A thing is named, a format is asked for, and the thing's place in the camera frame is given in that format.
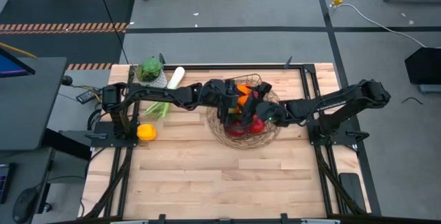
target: computer monitor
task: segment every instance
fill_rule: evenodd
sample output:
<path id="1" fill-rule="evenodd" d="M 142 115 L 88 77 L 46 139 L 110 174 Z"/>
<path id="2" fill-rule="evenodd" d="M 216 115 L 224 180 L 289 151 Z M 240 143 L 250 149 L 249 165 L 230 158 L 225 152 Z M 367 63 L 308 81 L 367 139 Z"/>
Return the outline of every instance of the computer monitor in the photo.
<path id="1" fill-rule="evenodd" d="M 0 78 L 35 74 L 25 63 L 0 48 Z"/>

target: gray floor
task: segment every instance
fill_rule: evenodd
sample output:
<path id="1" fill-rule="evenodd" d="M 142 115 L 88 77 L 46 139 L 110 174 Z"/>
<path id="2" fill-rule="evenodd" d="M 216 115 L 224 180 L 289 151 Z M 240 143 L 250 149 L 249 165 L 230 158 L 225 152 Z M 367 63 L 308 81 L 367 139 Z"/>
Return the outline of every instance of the gray floor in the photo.
<path id="1" fill-rule="evenodd" d="M 386 26 L 441 26 L 440 5 L 343 1 Z M 5 2 L 0 0 L 0 9 Z M 331 20 L 334 26 L 372 26 L 350 8 L 332 10 Z M 132 22 L 131 28 L 324 26 L 318 0 L 136 0 Z M 441 33 L 410 35 L 427 46 L 441 45 Z M 404 67 L 404 59 L 418 45 L 391 33 L 337 33 L 336 37 L 349 82 L 376 79 L 392 95 L 386 108 L 359 114 L 362 129 L 371 133 L 365 144 L 383 215 L 440 219 L 441 130 L 436 126 L 441 121 L 440 96 L 419 94 L 409 84 Z M 318 32 L 127 34 L 124 48 L 131 63 L 159 52 L 168 63 L 284 62 L 290 56 L 293 62 L 334 62 L 327 34 Z M 102 86 L 108 73 L 68 74 L 76 83 Z M 60 91 L 68 96 L 79 92 Z M 424 105 L 401 104 L 408 96 Z M 55 130 L 84 130 L 93 109 L 93 103 L 80 105 L 59 96 L 49 125 Z M 57 174 L 63 171 L 60 167 Z M 73 219 L 82 190 L 80 183 L 55 185 L 50 192 L 53 212 L 36 217 L 34 223 Z"/>

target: wicker basket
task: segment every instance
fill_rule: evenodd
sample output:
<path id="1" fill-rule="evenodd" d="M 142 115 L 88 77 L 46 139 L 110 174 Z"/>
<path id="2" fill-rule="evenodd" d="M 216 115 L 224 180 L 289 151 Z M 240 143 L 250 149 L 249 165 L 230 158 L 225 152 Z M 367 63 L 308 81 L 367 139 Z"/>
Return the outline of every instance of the wicker basket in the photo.
<path id="1" fill-rule="evenodd" d="M 262 79 L 257 74 L 250 74 L 242 77 L 233 78 L 236 84 L 244 83 L 250 84 L 251 86 L 257 86 L 262 83 Z M 274 103 L 279 102 L 274 91 L 268 92 L 264 97 L 265 101 L 271 101 Z M 251 134 L 249 132 L 245 133 L 240 137 L 230 136 L 226 133 L 223 124 L 217 117 L 216 108 L 207 109 L 207 121 L 212 134 L 222 143 L 229 147 L 240 149 L 240 150 L 252 150 L 265 147 L 269 145 L 278 135 L 280 129 L 276 127 L 273 123 L 266 121 L 265 130 L 259 134 Z"/>

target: wooden tabletop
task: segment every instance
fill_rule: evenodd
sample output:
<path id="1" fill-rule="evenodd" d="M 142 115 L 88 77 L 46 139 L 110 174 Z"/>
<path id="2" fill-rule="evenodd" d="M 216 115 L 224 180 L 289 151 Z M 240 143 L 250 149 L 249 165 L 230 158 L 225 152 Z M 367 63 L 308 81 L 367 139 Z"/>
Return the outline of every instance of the wooden tabletop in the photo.
<path id="1" fill-rule="evenodd" d="M 315 65 L 321 93 L 338 90 L 333 64 Z M 128 65 L 113 65 L 109 84 L 126 82 L 128 70 Z M 166 72 L 168 79 L 172 73 Z M 180 85 L 250 73 L 272 84 L 281 100 L 304 98 L 298 70 L 188 70 Z M 150 104 L 141 102 L 140 112 Z M 160 121 L 142 115 L 140 121 L 154 124 L 158 135 L 154 141 L 140 141 L 134 149 L 124 219 L 157 219 L 159 214 L 166 214 L 167 219 L 280 218 L 280 213 L 288 213 L 290 218 L 326 216 L 306 128 L 290 125 L 268 146 L 243 151 L 216 140 L 204 107 L 188 112 L 172 106 Z M 113 155 L 114 149 L 107 148 L 90 164 L 83 192 L 86 213 L 109 183 Z M 359 175 L 370 212 L 356 153 L 335 145 L 334 156 L 339 173 Z M 334 189 L 329 188 L 337 213 Z M 119 189 L 114 197 L 119 197 Z M 113 214 L 117 203 L 114 201 Z"/>

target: black metal frame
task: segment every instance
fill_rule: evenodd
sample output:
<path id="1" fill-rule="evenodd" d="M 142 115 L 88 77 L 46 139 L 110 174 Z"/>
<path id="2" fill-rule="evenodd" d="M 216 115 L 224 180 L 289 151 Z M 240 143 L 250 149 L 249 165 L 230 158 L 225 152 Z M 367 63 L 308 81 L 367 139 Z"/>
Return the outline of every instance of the black metal frame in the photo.
<path id="1" fill-rule="evenodd" d="M 315 71 L 315 65 L 314 64 L 290 64 L 286 65 L 283 63 L 275 63 L 275 64 L 237 64 L 237 65 L 223 65 L 223 64 L 211 64 L 211 65 L 165 65 L 164 70 L 175 70 L 178 66 L 183 66 L 186 70 L 279 70 L 279 69 L 287 69 L 287 70 L 299 70 L 300 71 L 300 77 L 302 79 L 302 86 L 303 91 L 305 94 L 306 99 L 310 99 L 311 95 L 309 93 L 308 88 L 308 82 L 307 82 L 307 73 L 310 73 L 312 84 L 314 87 L 314 94 L 315 96 L 320 96 L 320 89 L 318 88 L 318 80 L 316 76 Z M 139 110 L 139 102 L 135 103 L 134 108 L 134 116 L 132 117 L 132 124 L 137 125 L 137 112 Z M 335 164 L 335 158 L 334 153 L 331 148 L 332 144 L 329 144 L 326 146 L 327 149 L 327 155 L 328 160 L 330 164 L 330 169 L 333 173 L 333 175 L 337 175 L 336 171 L 336 164 Z M 319 163 L 319 155 L 321 155 L 321 148 L 319 144 L 314 145 L 314 149 L 316 152 L 317 162 Z M 112 170 L 110 175 L 110 182 L 113 181 L 113 179 L 116 176 L 116 173 L 118 171 L 119 167 L 119 161 L 121 157 L 121 151 L 122 149 L 120 147 L 116 147 L 115 154 L 114 154 L 114 160 L 112 164 Z M 125 159 L 132 160 L 132 153 L 133 153 L 133 147 L 128 147 L 126 150 L 126 157 Z M 363 167 L 366 165 L 362 164 L 362 161 L 360 162 L 360 166 L 363 170 Z M 124 177 L 121 180 L 121 193 L 119 196 L 119 202 L 118 202 L 118 212 L 116 216 L 110 216 L 111 209 L 112 209 L 112 197 L 109 199 L 105 206 L 104 211 L 104 218 L 109 217 L 116 217 L 116 218 L 123 218 L 124 214 L 124 206 L 125 206 L 125 199 L 126 199 L 126 193 L 127 193 L 127 184 L 128 184 L 128 178 L 130 173 L 130 167 L 125 173 Z M 322 193 L 323 193 L 323 199 L 325 204 L 325 210 L 327 213 L 327 216 L 332 216 L 332 206 L 331 201 L 329 198 L 329 188 L 327 185 L 327 177 L 325 173 L 322 170 L 319 170 L 320 175 L 320 184 L 322 186 Z M 372 181 L 372 178 L 364 179 L 365 181 Z M 336 193 L 338 196 L 338 206 L 341 211 L 343 207 L 343 201 L 340 198 L 339 194 Z M 101 218 L 93 218 L 96 221 L 102 221 Z M 89 223 L 91 221 L 90 219 L 83 219 L 80 221 L 77 221 L 77 223 Z M 198 223 L 198 222 L 204 222 L 204 223 L 233 223 L 233 220 L 173 220 L 169 221 L 167 220 L 167 223 Z M 289 219 L 287 218 L 286 214 L 282 214 L 281 218 L 277 219 L 250 219 L 250 220 L 234 220 L 234 223 L 301 223 L 302 219 Z M 160 218 L 155 220 L 149 220 L 149 223 L 164 223 L 165 222 L 165 215 L 161 215 Z"/>

